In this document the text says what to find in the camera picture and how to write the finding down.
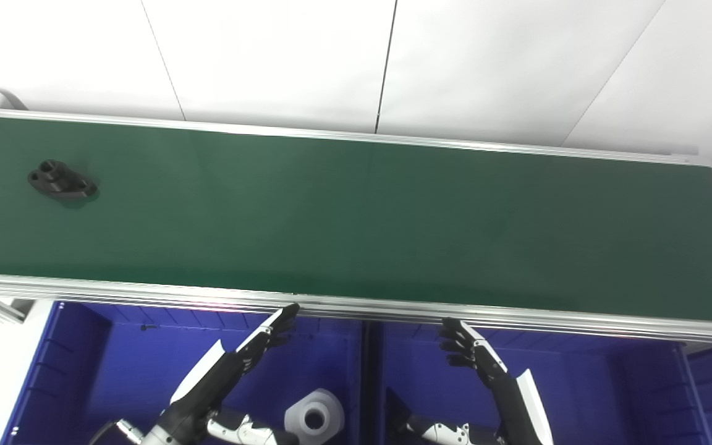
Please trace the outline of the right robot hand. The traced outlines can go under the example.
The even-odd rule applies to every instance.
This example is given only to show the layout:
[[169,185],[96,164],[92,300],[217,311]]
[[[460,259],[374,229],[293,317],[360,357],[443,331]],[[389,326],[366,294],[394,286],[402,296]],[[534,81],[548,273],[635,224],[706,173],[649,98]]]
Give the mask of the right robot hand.
[[439,335],[441,350],[453,367],[473,369],[492,393],[499,425],[487,428],[473,423],[435,420],[412,412],[402,399],[388,389],[385,392],[390,437],[419,438],[432,444],[552,444],[548,415],[543,406],[531,370],[512,376],[506,364],[486,338],[466,322],[447,316]]

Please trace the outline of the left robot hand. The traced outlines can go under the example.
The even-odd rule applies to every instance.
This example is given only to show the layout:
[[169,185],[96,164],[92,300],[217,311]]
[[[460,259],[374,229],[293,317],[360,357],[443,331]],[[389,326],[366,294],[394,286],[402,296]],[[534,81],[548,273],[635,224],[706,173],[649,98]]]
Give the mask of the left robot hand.
[[142,444],[200,444],[214,437],[232,444],[297,444],[299,437],[254,420],[245,412],[224,409],[223,400],[265,353],[286,344],[300,310],[294,302],[263,321],[234,350],[221,342],[201,358],[190,374],[191,384],[178,386],[169,406],[142,439]]

